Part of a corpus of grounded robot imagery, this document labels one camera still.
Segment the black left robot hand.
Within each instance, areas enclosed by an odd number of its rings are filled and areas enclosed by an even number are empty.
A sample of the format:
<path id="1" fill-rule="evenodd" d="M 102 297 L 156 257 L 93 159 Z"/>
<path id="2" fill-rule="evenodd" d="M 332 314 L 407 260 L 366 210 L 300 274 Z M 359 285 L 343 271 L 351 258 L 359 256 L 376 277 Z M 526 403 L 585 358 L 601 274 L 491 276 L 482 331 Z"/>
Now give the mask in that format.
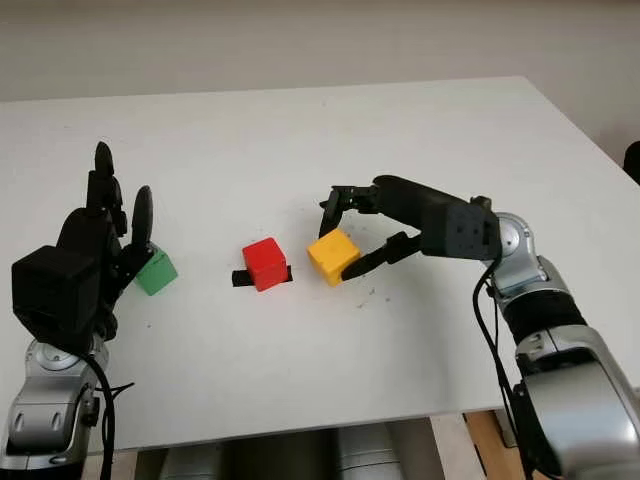
<path id="1" fill-rule="evenodd" d="M 113 339 L 117 332 L 113 314 L 117 300 L 154 254 L 152 226 L 153 199 L 147 185 L 138 190 L 132 223 L 127 223 L 112 153 L 100 141 L 88 174 L 86 206 L 67 217 L 57 245 L 97 262 L 99 290 L 92 322 L 94 331 L 105 340 Z"/>

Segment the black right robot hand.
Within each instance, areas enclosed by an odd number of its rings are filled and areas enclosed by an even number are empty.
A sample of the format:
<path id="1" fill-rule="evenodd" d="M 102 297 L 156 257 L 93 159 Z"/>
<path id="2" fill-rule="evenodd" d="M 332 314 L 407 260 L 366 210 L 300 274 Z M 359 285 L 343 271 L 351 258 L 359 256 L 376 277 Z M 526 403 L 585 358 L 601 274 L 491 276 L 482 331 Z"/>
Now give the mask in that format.
<path id="1" fill-rule="evenodd" d="M 465 203 L 458 197 L 398 176 L 379 175 L 367 187 L 333 186 L 329 198 L 320 203 L 324 213 L 319 235 L 336 229 L 348 210 L 381 214 L 419 231 L 414 237 L 399 232 L 389 237 L 382 247 L 345 267 L 340 278 L 347 281 L 418 252 L 445 257 L 448 209 Z"/>

